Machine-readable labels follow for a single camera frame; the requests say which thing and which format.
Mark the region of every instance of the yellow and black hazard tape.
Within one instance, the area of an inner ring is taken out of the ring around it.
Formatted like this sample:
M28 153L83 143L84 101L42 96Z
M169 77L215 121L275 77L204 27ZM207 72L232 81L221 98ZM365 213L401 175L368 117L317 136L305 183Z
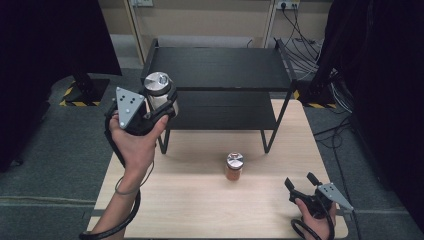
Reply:
M100 101L67 101L66 97L74 90L76 82L73 81L71 85L63 95L62 101L59 103L60 106L72 106L72 107L87 107L87 106L99 106Z
M88 106L99 106L100 102L68 102L62 100L60 106L72 106L72 107L88 107Z
M294 91L293 97L294 99L299 100L300 94L298 90ZM304 103L302 102L302 105L304 107L312 107L312 108L336 108L335 103Z

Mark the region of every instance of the bracelet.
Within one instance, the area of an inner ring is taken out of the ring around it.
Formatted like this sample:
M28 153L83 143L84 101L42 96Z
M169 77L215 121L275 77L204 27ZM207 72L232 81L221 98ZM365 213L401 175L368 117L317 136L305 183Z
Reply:
M121 192L121 191L119 191L119 190L118 190L119 183L121 183L122 179L124 178L124 176L122 176L122 177L118 180L118 182L116 183L116 185L115 185L115 193L117 193L117 194L119 194L119 195L124 195L124 196L125 196L125 195L130 195L130 194L133 194L133 193L136 193L137 191L139 191L139 190L140 190L141 186L143 186L143 185L144 185L144 183L147 181L147 179L149 179L150 174L151 174L151 173L152 173L152 171L153 171L153 168L155 168L155 161L153 161L153 162L152 162L152 168L150 168L150 172L147 174L146 179L144 179L144 181L140 184L140 186L139 186L137 189L134 189L134 190L129 191L129 192Z

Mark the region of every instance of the table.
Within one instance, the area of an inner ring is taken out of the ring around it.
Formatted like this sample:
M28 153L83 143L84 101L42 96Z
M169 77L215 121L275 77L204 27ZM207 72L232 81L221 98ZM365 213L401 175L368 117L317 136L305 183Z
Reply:
M278 112L282 100L272 100ZM313 172L323 183L328 175L302 104L290 100L274 150L263 153L257 131L182 130L173 135L167 154L156 149L155 169L141 188L138 215L126 237L137 238L298 238L290 220L300 212L289 199L284 180L312 194ZM236 182L224 175L228 153L245 157ZM88 226L106 208L123 168L113 155ZM336 237L347 236L337 216Z
M160 47L154 40L141 74L141 83L154 72L167 73L177 88L179 114L168 124L166 153L171 130L260 130L265 153L271 149L296 74L281 40L274 49ZM269 92L286 92L277 117ZM267 143L264 130L273 130Z

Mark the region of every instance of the finger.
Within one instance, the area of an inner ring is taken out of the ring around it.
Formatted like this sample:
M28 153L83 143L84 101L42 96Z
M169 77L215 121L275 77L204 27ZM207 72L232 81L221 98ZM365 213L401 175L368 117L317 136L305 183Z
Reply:
M331 219L333 220L333 225L334 226L336 226L336 212L337 212L336 203L333 202L331 204L331 208L330 208L329 213L330 213Z
M294 201L296 202L297 207L302 213L303 219L306 220L306 219L312 218L311 214L309 213L308 207L301 199L296 198Z
M119 128L119 117L118 115L113 115L109 121L109 130L112 132Z
M166 128L166 124L168 123L168 115L164 115L157 121L153 129L147 134L147 137L152 138L156 141L156 139L162 134L162 132Z

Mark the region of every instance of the person's arm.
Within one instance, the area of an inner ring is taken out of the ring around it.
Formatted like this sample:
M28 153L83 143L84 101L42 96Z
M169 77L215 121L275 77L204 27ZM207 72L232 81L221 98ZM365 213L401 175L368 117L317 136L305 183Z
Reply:
M299 198L295 199L296 205L298 206L300 212L303 216L303 222L308 225L322 240L327 240L330 236L330 228L328 226L328 221L326 218L316 219L311 216L308 211L308 207L305 203ZM333 220L334 226L336 226L336 203L333 202L330 211L331 220ZM302 231L305 235L306 240L315 240L315 238L309 234L307 231Z
M122 223L131 212L137 190L155 156L156 140L164 131L168 116L162 117L145 136L128 134L119 127L118 115L110 120L112 139L125 160L125 172L105 212L91 231L92 234L110 230ZM107 239L123 239L125 229Z

